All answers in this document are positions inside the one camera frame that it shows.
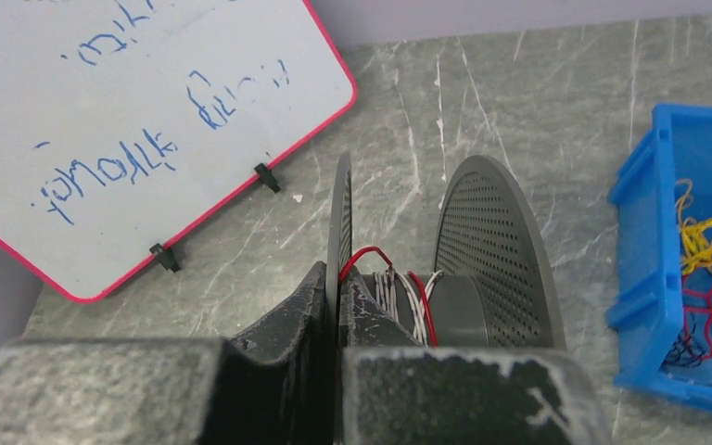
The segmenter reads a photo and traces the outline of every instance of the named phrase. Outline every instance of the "black wire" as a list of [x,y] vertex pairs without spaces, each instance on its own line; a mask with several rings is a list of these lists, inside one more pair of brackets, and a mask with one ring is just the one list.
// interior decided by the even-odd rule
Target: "black wire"
[[[689,331],[681,329],[676,341],[673,343],[665,360],[662,361],[662,370],[669,378],[687,383],[692,383],[692,378],[682,378],[672,375],[668,368],[693,369],[703,364],[703,357],[707,355],[706,348],[696,338],[697,322],[693,313],[689,313],[691,322]],[[698,385],[712,387],[712,383],[695,382]]]

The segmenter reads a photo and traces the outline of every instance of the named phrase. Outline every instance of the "marble surface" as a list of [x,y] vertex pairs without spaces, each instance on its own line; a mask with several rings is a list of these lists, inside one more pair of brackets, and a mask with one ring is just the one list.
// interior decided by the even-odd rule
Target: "marble surface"
[[[605,196],[660,101],[712,105],[712,17],[384,44],[344,51],[361,95],[185,239],[182,273],[152,267],[90,306],[46,288],[28,337],[230,336],[325,259],[338,155],[354,167],[354,244],[431,267],[447,176],[469,155],[503,161],[525,191],[554,269],[569,349],[617,443],[712,443],[712,415],[614,388],[617,220]],[[377,262],[365,261],[363,270]]]

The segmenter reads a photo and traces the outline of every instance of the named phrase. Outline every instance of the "white wire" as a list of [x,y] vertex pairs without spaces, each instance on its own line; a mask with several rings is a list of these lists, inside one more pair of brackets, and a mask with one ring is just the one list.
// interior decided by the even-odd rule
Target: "white wire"
[[425,328],[425,309],[419,301],[416,291],[413,286],[402,273],[398,273],[402,285],[405,286],[405,295],[408,296],[408,302],[411,304],[411,312],[413,312],[413,338],[421,342],[423,345],[428,345],[427,330]]
[[397,311],[397,274],[391,269],[388,277],[388,293],[390,295],[391,307],[394,308],[394,319],[400,322],[400,313]]
[[[432,291],[435,288],[437,280],[443,275],[443,271],[437,271],[430,276],[425,285],[425,293],[427,301],[432,297]],[[413,318],[413,338],[428,345],[427,326],[425,321],[425,308],[421,304],[420,297],[416,293],[415,286],[411,284],[408,278],[396,273],[394,269],[389,269],[383,273],[373,273],[375,280],[375,300],[381,309],[394,318],[397,323],[400,322],[400,313],[397,309],[397,279],[400,279],[402,286],[405,288],[405,295],[408,298],[408,303],[411,307],[411,315]]]
[[430,279],[427,281],[427,284],[425,286],[425,293],[427,294],[427,303],[429,303],[430,299],[432,299],[432,289],[435,287],[435,283],[438,280],[438,277],[443,275],[443,271],[437,271],[430,276]]

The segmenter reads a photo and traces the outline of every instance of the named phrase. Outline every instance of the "blue plastic bin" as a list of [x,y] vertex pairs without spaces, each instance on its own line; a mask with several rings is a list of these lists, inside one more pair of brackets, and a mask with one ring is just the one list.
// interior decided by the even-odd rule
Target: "blue plastic bin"
[[[684,178],[693,181],[694,198],[684,217],[712,216],[712,108],[659,104],[653,129],[618,172],[608,197],[618,208],[619,293],[607,311],[618,332],[614,382],[712,412],[712,360],[691,369],[664,365],[683,328],[675,202],[685,191],[676,181]],[[698,281],[705,287],[709,279],[712,285],[706,271],[695,273],[687,287]]]

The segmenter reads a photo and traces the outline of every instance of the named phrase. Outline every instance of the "black plastic clip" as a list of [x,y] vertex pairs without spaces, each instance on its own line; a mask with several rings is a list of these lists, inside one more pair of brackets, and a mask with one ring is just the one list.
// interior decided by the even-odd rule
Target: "black plastic clip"
[[266,164],[258,164],[255,167],[255,172],[261,178],[261,182],[264,185],[271,188],[273,192],[280,193],[280,183],[277,182],[277,178],[275,178],[272,174],[272,171],[268,167],[266,167]]
[[164,248],[161,244],[157,243],[148,251],[154,255],[154,258],[159,262],[159,264],[162,264],[162,267],[164,267],[166,271],[177,273],[182,270],[182,267],[179,265],[179,261],[176,260],[176,256],[173,254],[173,250],[171,250],[171,248]]

